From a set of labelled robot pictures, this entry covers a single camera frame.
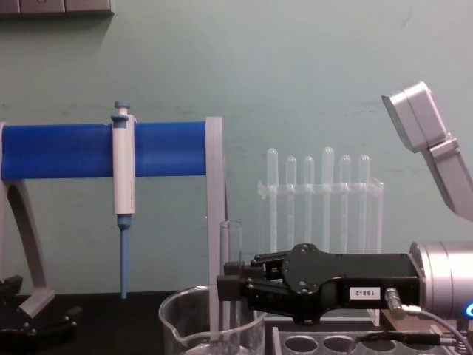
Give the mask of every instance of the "pipette stand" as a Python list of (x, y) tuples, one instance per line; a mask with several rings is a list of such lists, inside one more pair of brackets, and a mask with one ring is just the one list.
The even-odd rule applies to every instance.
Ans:
[[(103, 124), (8, 126), (3, 123), (0, 126), (0, 147), (3, 185), (0, 189), (0, 260), (5, 212), (9, 203), (33, 281), (33, 293), (21, 309), (29, 317), (34, 317), (54, 297), (54, 291), (47, 282), (25, 180), (111, 178), (112, 127)], [(138, 178), (206, 177), (208, 279), (210, 284), (215, 283), (220, 271), (219, 225), (227, 218), (222, 118), (209, 117), (202, 122), (136, 124), (135, 173)], [(14, 280), (18, 293), (21, 278)], [(5, 289), (4, 285), (0, 284), (0, 292)], [(212, 299), (211, 303), (217, 304), (218, 299)], [(218, 313), (214, 309), (212, 325), (218, 324)]]
[[(3, 136), (2, 130), (4, 126), (5, 122), (0, 123), (0, 147), (3, 146), (1, 137)], [(33, 282), (33, 292), (31, 296), (20, 305), (20, 308), (27, 316), (33, 318), (54, 298), (54, 291), (50, 288), (47, 280), (41, 244), (33, 217), (30, 197), (24, 180), (1, 181), (0, 259), (1, 255), (4, 253), (4, 222), (8, 204), (10, 204), (16, 225), (18, 226), (28, 269), (30, 270), (31, 280)]]

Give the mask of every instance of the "test tube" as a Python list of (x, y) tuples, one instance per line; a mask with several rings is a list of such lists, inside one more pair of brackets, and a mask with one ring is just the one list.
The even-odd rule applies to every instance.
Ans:
[(322, 185), (324, 187), (324, 209), (323, 209), (323, 249), (330, 251), (330, 192), (333, 185), (333, 149), (329, 146), (322, 153)]
[(341, 253), (347, 253), (348, 247), (348, 192), (352, 180), (352, 159), (349, 155), (340, 158), (340, 184), (341, 184)]
[(294, 157), (286, 160), (287, 187), (287, 249), (294, 247), (294, 195), (296, 193), (297, 161)]
[(278, 249), (278, 220), (277, 220), (277, 195), (279, 185), (278, 151), (274, 148), (268, 150), (267, 155), (267, 179), (269, 188), (269, 233), (270, 252), (275, 253)]
[[(242, 261), (242, 224), (226, 220), (220, 224), (220, 274), (225, 263), (232, 262), (231, 274), (240, 274)], [(220, 302), (220, 330), (227, 331), (240, 326), (240, 301)]]
[(305, 185), (305, 242), (312, 243), (312, 186), (314, 183), (315, 166), (312, 157), (304, 159)]
[(370, 157), (362, 155), (358, 160), (358, 182), (361, 184), (360, 191), (360, 222), (358, 230), (358, 242), (360, 252), (366, 253), (367, 248), (367, 204), (368, 186), (370, 182)]

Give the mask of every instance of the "pipette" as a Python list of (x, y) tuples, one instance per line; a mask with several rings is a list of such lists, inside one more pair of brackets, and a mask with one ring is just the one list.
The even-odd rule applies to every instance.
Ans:
[(358, 160), (358, 182), (361, 184), (358, 240), (361, 248), (360, 252), (365, 253), (367, 247), (367, 189), (370, 182), (370, 157), (367, 155), (362, 155)]
[(267, 154), (267, 179), (269, 188), (269, 229), (270, 229), (270, 250), (276, 253), (278, 249), (278, 220), (277, 220), (277, 194), (279, 186), (279, 169), (278, 169), (278, 151), (274, 148), (268, 150)]
[(322, 153), (322, 185), (324, 187), (323, 249), (330, 251), (330, 191), (333, 184), (333, 149), (329, 146)]
[(130, 105), (116, 101), (118, 115), (112, 116), (113, 196), (120, 229), (120, 293), (126, 299), (128, 288), (128, 239), (135, 213), (135, 122), (128, 114)]
[(304, 159), (305, 186), (305, 242), (312, 243), (312, 186), (314, 183), (315, 166), (312, 157)]
[(286, 187), (287, 187), (287, 248), (294, 247), (294, 195), (297, 184), (297, 161), (294, 157), (286, 160)]
[(341, 184), (341, 208), (340, 208), (340, 237), (341, 253), (347, 253), (348, 247), (348, 192), (352, 180), (352, 159), (349, 155), (340, 158), (340, 184)]

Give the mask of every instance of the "cable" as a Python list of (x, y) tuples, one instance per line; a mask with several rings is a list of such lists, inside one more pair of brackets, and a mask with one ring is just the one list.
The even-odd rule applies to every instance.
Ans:
[(463, 335), (461, 335), (461, 333), (457, 329), (455, 329), (455, 327), (451, 326), (448, 322), (446, 322), (445, 320), (441, 319), (440, 317), (430, 312), (421, 310), (420, 312), (418, 312), (418, 314), (421, 314), (427, 318), (430, 318), (431, 320), (442, 325), (444, 328), (447, 328), (455, 336), (455, 338), (457, 338), (458, 342), (462, 342), (465, 345), (465, 348), (468, 351), (468, 354), (473, 355), (473, 348), (470, 345), (469, 341)]
[(422, 344), (422, 345), (455, 345), (452, 338), (443, 338), (440, 334), (434, 333), (407, 333), (403, 331), (377, 331), (360, 337), (356, 337), (350, 344), (347, 354), (355, 350), (359, 342), (377, 342), (396, 341), (405, 344)]

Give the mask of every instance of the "rack hole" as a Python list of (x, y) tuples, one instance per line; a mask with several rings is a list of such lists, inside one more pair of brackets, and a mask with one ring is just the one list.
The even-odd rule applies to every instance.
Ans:
[(285, 345), (292, 351), (299, 353), (309, 353), (317, 349), (316, 341), (311, 337), (296, 336), (287, 338)]
[(339, 353), (346, 353), (350, 349), (353, 340), (350, 337), (327, 337), (324, 340), (324, 346), (331, 351), (338, 351)]

